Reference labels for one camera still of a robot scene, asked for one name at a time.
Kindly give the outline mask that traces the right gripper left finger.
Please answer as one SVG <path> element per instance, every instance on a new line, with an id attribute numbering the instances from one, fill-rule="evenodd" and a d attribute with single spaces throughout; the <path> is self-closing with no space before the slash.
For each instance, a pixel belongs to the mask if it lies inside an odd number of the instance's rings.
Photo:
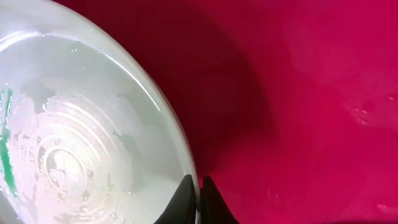
<path id="1" fill-rule="evenodd" d="M 196 212 L 197 200 L 193 179 L 187 174 L 154 224 L 195 224 Z"/>

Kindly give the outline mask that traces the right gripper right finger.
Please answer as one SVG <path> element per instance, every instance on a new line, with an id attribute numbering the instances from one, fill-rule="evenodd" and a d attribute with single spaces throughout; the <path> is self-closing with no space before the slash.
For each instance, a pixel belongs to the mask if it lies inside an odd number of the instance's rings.
<path id="1" fill-rule="evenodd" d="M 210 176 L 203 178 L 200 190 L 200 216 L 202 224 L 239 224 Z"/>

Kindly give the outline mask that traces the mint green plate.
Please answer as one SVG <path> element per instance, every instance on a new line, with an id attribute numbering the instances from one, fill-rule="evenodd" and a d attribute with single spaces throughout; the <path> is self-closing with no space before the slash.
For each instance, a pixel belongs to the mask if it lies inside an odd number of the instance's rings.
<path id="1" fill-rule="evenodd" d="M 195 165 L 150 76 L 52 1 L 1 2 L 1 222 L 157 223 Z"/>

